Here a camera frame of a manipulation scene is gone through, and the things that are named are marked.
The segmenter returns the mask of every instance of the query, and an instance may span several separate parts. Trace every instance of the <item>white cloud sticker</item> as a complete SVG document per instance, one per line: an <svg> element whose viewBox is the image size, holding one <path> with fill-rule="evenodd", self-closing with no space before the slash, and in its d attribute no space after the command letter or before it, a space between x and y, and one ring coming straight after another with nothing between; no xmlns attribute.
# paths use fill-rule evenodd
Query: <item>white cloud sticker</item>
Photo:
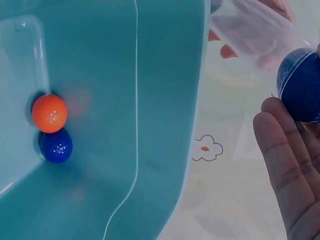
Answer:
<svg viewBox="0 0 320 240"><path fill-rule="evenodd" d="M211 162L223 153L223 147L215 142L211 135L204 135L201 139L195 139L193 143L192 160L204 160Z"/></svg>

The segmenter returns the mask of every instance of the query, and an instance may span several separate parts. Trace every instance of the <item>transparent plastic cup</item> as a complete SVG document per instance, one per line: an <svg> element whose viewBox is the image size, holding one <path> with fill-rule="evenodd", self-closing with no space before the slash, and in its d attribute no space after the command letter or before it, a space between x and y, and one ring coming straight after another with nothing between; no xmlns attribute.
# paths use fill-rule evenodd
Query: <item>transparent plastic cup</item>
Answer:
<svg viewBox="0 0 320 240"><path fill-rule="evenodd" d="M317 46L291 22L257 0L211 0L210 29L247 61L278 97L299 62L314 53Z"/></svg>

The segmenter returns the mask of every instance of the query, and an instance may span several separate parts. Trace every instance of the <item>teal plastic container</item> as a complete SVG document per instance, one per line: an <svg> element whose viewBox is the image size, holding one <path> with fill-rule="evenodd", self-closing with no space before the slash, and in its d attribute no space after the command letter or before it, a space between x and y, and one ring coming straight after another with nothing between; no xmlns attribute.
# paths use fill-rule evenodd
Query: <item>teal plastic container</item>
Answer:
<svg viewBox="0 0 320 240"><path fill-rule="evenodd" d="M188 164L208 4L0 0L0 239L153 240ZM33 101L67 103L63 164Z"/></svg>

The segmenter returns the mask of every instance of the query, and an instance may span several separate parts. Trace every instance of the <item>hand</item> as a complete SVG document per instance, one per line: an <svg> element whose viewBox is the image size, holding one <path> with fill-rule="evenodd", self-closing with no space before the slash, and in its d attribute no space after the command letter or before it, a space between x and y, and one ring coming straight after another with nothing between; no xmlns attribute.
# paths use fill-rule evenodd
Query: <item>hand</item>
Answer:
<svg viewBox="0 0 320 240"><path fill-rule="evenodd" d="M265 4L272 10L276 11L278 14L288 19L292 23L296 23L296 17L288 3L288 0L259 0L259 2ZM220 40L218 36L213 32L209 31L209 42ZM223 59L235 58L237 55L228 46L224 45L220 50L220 55Z"/></svg>
<svg viewBox="0 0 320 240"><path fill-rule="evenodd" d="M282 101L264 101L253 120L289 240L320 240L320 125L295 122Z"/></svg>

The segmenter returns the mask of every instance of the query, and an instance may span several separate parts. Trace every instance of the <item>dark blue ball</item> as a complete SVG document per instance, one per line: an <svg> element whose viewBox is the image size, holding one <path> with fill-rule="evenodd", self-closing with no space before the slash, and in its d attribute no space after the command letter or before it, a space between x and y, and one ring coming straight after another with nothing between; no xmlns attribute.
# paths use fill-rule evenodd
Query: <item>dark blue ball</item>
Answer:
<svg viewBox="0 0 320 240"><path fill-rule="evenodd" d="M223 0L211 0L211 4L210 4L211 14L213 14L215 11L217 11L220 8L222 1Z"/></svg>
<svg viewBox="0 0 320 240"><path fill-rule="evenodd" d="M65 129L55 133L41 133L39 147L44 158L54 164L67 161L73 150L71 137Z"/></svg>
<svg viewBox="0 0 320 240"><path fill-rule="evenodd" d="M313 49L286 56L277 75L280 99L295 121L320 123L320 59Z"/></svg>

